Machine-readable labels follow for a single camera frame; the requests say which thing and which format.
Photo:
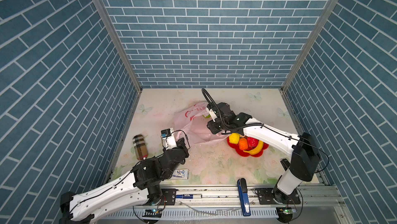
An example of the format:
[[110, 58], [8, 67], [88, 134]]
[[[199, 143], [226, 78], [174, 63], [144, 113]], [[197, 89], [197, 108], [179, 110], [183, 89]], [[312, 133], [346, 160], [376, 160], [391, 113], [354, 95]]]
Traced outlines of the aluminium front rail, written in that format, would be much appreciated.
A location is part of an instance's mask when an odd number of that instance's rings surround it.
[[[265, 204], [259, 203], [258, 196], [254, 193], [255, 188], [273, 188], [272, 185], [248, 185], [248, 197], [251, 207], [272, 206], [272, 207], [334, 207], [343, 206], [344, 201], [335, 186], [325, 186], [321, 184], [303, 185], [298, 187], [301, 204]], [[162, 185], [161, 188], [175, 188], [176, 195], [182, 194], [201, 194], [201, 199], [176, 199], [175, 205], [170, 207], [236, 207], [240, 208], [240, 199], [236, 185], [203, 185], [203, 186], [171, 186]]]

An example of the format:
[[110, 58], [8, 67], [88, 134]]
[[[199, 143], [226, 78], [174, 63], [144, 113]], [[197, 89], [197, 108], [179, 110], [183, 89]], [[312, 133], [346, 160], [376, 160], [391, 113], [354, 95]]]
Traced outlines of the blue marker pen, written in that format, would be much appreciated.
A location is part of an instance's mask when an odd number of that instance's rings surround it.
[[201, 194], [182, 194], [182, 195], [176, 195], [176, 199], [201, 199], [202, 195]]

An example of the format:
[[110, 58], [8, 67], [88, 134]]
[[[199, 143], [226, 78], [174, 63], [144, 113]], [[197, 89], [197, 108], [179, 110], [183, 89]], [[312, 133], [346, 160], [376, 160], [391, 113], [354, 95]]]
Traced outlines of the yellow banana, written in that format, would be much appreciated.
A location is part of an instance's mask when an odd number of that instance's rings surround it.
[[256, 155], [263, 149], [263, 146], [264, 146], [264, 142], [259, 141], [258, 145], [254, 149], [249, 151], [244, 150], [244, 153], [248, 153], [250, 155]]

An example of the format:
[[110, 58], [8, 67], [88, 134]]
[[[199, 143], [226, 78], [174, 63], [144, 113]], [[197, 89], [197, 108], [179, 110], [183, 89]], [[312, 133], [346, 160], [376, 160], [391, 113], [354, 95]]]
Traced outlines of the green circuit board right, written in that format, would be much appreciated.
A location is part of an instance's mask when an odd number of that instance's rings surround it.
[[277, 214], [279, 216], [279, 218], [281, 216], [293, 216], [293, 214], [296, 212], [295, 209], [291, 208], [291, 207], [277, 207]]

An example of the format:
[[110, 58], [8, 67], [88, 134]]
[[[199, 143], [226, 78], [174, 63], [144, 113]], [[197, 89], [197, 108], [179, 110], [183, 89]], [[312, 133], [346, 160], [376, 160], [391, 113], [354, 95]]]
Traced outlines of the blue black stapler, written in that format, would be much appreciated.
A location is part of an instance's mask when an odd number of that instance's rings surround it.
[[243, 216], [245, 217], [250, 216], [251, 215], [250, 201], [248, 197], [248, 188], [245, 178], [240, 178], [237, 181], [237, 188], [238, 188], [238, 194], [239, 194], [240, 205], [242, 208]]

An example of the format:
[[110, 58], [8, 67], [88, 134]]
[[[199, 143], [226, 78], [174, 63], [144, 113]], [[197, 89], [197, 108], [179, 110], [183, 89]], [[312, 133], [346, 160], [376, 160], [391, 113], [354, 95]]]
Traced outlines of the toothpaste box white blue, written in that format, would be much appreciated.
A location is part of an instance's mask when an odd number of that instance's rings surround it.
[[188, 169], [176, 169], [171, 179], [173, 180], [187, 180], [189, 177], [189, 170]]

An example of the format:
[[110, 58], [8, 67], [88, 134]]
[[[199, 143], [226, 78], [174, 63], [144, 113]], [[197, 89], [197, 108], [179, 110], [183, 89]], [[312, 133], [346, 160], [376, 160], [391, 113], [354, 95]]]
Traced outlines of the black remote-like object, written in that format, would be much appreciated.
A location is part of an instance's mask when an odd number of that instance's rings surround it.
[[290, 167], [290, 162], [287, 160], [287, 159], [282, 159], [281, 161], [280, 161], [280, 163], [281, 163], [281, 165], [282, 165], [282, 167], [283, 167], [283, 169], [286, 171], [286, 170], [288, 170], [289, 169], [289, 167]]

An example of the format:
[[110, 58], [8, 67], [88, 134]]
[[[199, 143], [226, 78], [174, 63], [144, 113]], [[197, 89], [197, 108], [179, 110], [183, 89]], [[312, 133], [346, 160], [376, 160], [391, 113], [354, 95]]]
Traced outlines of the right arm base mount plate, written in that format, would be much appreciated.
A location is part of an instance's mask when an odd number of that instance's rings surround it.
[[290, 195], [286, 195], [277, 187], [255, 188], [254, 193], [258, 196], [259, 203], [265, 204], [301, 204], [300, 194], [294, 189]]

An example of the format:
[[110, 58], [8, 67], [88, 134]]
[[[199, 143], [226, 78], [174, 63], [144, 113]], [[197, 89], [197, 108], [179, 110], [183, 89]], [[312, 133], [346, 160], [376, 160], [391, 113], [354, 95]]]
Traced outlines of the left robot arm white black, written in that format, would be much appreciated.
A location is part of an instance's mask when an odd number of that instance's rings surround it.
[[160, 183], [189, 157], [184, 138], [169, 144], [162, 155], [139, 161], [117, 179], [85, 193], [62, 194], [61, 224], [94, 224], [130, 206], [156, 204], [162, 197]]

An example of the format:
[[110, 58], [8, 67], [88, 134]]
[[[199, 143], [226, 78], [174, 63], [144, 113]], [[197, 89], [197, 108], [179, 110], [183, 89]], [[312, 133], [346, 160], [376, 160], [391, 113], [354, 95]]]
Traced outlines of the green circuit board left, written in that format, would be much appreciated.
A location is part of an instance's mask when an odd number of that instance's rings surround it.
[[142, 218], [143, 219], [149, 219], [149, 218], [157, 218], [160, 219], [162, 217], [162, 212], [163, 210], [156, 210], [156, 209], [144, 209], [142, 211]]

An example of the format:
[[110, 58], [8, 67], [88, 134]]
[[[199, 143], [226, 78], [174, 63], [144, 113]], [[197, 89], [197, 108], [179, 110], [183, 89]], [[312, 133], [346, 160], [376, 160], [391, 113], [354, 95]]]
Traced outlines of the orange fruit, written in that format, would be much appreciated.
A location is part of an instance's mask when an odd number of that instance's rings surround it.
[[239, 147], [240, 150], [246, 151], [249, 148], [247, 139], [246, 138], [240, 138], [239, 142], [238, 142], [238, 147]]

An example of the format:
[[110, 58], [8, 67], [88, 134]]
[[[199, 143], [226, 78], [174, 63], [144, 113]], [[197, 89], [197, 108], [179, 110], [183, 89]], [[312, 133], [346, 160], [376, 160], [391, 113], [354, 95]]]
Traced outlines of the green circuit board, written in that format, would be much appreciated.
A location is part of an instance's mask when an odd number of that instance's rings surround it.
[[142, 211], [142, 218], [143, 219], [149, 219], [149, 218], [157, 218], [160, 219], [162, 217], [162, 212], [163, 210], [156, 210], [156, 209], [144, 209]]
[[277, 214], [279, 216], [279, 218], [281, 216], [293, 216], [293, 214], [296, 212], [295, 209], [291, 208], [291, 207], [277, 207]]

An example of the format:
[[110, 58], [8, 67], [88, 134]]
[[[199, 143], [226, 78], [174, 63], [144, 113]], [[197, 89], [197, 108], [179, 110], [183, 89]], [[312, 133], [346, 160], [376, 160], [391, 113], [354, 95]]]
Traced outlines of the plaid brown cylinder case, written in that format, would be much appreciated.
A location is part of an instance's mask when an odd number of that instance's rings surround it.
[[133, 137], [133, 149], [137, 160], [142, 161], [148, 157], [148, 150], [143, 135], [138, 134]]

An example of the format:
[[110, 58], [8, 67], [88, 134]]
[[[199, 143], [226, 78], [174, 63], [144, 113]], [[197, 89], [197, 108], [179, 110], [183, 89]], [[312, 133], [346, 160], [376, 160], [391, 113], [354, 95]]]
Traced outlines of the pink plastic fruit bag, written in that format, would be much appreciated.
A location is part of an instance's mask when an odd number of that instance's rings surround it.
[[174, 114], [174, 129], [184, 131], [191, 145], [218, 142], [226, 139], [226, 135], [214, 135], [207, 128], [207, 123], [212, 120], [211, 118], [206, 119], [202, 116], [208, 115], [206, 110], [207, 105], [207, 102], [199, 102]]

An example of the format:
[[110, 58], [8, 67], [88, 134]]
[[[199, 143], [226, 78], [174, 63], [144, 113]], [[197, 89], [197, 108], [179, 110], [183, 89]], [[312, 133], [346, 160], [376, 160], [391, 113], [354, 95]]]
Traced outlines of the red flower-shaped plate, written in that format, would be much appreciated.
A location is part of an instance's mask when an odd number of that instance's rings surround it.
[[227, 144], [241, 157], [261, 157], [269, 145], [252, 137], [231, 134], [227, 137]]

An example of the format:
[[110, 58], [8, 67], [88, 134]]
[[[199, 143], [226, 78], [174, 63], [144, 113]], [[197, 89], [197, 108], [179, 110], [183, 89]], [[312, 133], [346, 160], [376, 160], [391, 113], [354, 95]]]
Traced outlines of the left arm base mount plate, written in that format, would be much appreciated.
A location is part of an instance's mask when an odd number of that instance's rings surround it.
[[162, 197], [160, 198], [160, 206], [175, 205], [177, 189], [162, 188]]

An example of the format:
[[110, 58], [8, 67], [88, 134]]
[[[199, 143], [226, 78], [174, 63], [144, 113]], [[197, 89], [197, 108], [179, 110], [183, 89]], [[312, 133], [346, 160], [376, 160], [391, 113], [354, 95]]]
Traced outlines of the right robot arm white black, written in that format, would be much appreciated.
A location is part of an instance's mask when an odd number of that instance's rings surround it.
[[289, 166], [272, 190], [273, 199], [279, 204], [288, 203], [295, 189], [302, 182], [312, 181], [319, 164], [319, 149], [309, 134], [292, 134], [265, 125], [246, 113], [236, 115], [226, 103], [208, 104], [212, 120], [207, 127], [213, 134], [230, 131], [255, 138], [284, 152]]

